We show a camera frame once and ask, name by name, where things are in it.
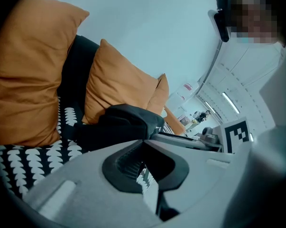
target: fluorescent light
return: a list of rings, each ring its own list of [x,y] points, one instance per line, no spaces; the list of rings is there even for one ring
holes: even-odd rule
[[[208,104],[207,101],[205,101],[205,103],[206,103],[206,105],[208,105],[208,107],[209,107],[214,113],[216,113],[216,112],[213,110],[213,108]]]
[[[236,111],[237,114],[240,114],[239,110],[237,109],[237,107],[235,106],[235,104],[231,101],[231,99],[228,97],[228,95],[226,95],[225,92],[222,93],[222,95],[225,97],[225,99],[229,102],[229,104],[231,104],[232,108]]]
[[[252,137],[252,134],[250,133],[250,139],[251,139],[251,141],[253,142],[253,137]]]

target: white ceiling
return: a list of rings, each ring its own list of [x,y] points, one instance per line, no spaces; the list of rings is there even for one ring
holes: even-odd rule
[[[247,117],[254,136],[275,126],[259,90],[274,74],[280,59],[281,46],[255,47],[234,40],[223,43],[218,58],[197,97],[217,111],[223,123]],[[230,97],[237,114],[223,97]]]

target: pillow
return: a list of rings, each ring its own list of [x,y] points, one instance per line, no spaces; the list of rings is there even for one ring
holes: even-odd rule
[[[83,122],[96,124],[111,105],[129,104],[146,109],[156,87],[157,79],[132,65],[102,39],[86,86]]]
[[[166,101],[169,97],[169,86],[166,74],[162,74],[158,81],[158,86],[147,105],[147,110],[161,115]]]
[[[42,146],[56,130],[63,64],[89,12],[56,0],[19,0],[0,32],[0,144]]]

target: black bag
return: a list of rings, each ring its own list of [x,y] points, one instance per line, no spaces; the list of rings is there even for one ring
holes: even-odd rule
[[[109,107],[96,125],[66,125],[63,137],[88,151],[138,139],[150,139],[164,126],[164,119],[148,110],[120,104]]]

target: orange pillow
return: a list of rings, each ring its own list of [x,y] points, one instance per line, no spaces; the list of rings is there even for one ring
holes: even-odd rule
[[[162,74],[158,81],[158,86],[147,105],[147,110],[161,115],[166,101],[169,97],[169,86],[166,74]]]
[[[147,108],[158,80],[132,65],[106,40],[95,53],[86,87],[83,122],[96,124],[111,105]]]
[[[19,0],[0,32],[0,144],[42,146],[56,130],[62,67],[89,12],[56,0]]]

